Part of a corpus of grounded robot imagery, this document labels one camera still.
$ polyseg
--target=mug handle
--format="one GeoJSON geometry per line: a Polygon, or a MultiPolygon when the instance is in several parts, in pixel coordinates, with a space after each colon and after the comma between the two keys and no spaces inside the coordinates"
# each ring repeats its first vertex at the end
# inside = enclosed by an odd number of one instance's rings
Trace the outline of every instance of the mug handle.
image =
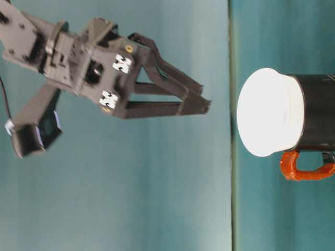
{"type": "Polygon", "coordinates": [[[323,152],[323,166],[314,171],[301,171],[297,169],[298,151],[284,152],[281,159],[281,170],[288,180],[321,180],[335,173],[335,156],[330,152],[323,152]]]}

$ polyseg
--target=mug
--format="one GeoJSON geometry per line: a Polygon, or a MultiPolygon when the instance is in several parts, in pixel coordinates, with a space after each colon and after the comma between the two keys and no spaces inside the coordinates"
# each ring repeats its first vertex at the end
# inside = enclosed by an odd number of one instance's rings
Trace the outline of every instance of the mug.
{"type": "Polygon", "coordinates": [[[252,154],[265,157],[284,151],[281,170],[286,179],[327,178],[335,173],[335,76],[260,69],[241,90],[237,125],[252,154]],[[321,151],[323,166],[298,170],[301,151],[321,151]]]}

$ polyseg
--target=black cable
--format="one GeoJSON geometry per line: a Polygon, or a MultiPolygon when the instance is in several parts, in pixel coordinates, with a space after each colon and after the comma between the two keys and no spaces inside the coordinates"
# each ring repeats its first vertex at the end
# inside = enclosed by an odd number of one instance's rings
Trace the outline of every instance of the black cable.
{"type": "Polygon", "coordinates": [[[3,94],[3,97],[4,97],[4,102],[5,102],[5,108],[6,108],[7,116],[8,116],[9,119],[12,119],[12,116],[10,115],[10,109],[9,109],[9,104],[8,104],[8,99],[7,99],[5,85],[4,85],[4,82],[2,81],[1,77],[0,77],[0,85],[1,85],[2,94],[3,94]]]}

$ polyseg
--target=teal backdrop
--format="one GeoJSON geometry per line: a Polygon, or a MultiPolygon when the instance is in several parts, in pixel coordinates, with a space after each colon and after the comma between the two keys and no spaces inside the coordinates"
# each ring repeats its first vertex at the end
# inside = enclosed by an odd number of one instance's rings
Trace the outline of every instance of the teal backdrop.
{"type": "MultiPolygon", "coordinates": [[[[335,72],[332,0],[232,0],[231,87],[234,155],[234,247],[247,251],[333,250],[335,177],[286,181],[281,154],[257,158],[236,128],[236,103],[255,70],[282,73],[335,72]]],[[[319,153],[304,153],[301,169],[321,166],[319,153]]]]}
{"type": "MultiPolygon", "coordinates": [[[[0,250],[231,250],[227,1],[12,2],[52,22],[64,18],[75,32],[104,17],[124,36],[155,39],[213,104],[206,116],[123,121],[65,93],[63,134],[24,160],[0,130],[0,250]]],[[[2,59],[0,66],[16,113],[44,78],[2,59]]]]}

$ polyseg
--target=brass screw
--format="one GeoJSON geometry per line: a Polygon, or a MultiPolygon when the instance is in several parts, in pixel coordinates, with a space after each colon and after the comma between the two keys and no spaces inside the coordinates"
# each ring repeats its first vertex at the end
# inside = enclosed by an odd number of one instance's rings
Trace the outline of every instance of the brass screw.
{"type": "Polygon", "coordinates": [[[127,51],[128,53],[133,53],[133,52],[134,52],[134,49],[133,49],[132,46],[130,46],[130,45],[126,45],[126,51],[127,51]]]}
{"type": "Polygon", "coordinates": [[[108,108],[106,108],[106,107],[102,107],[101,110],[104,111],[104,112],[106,112],[106,113],[110,113],[111,112],[111,110],[108,109],[108,108]]]}

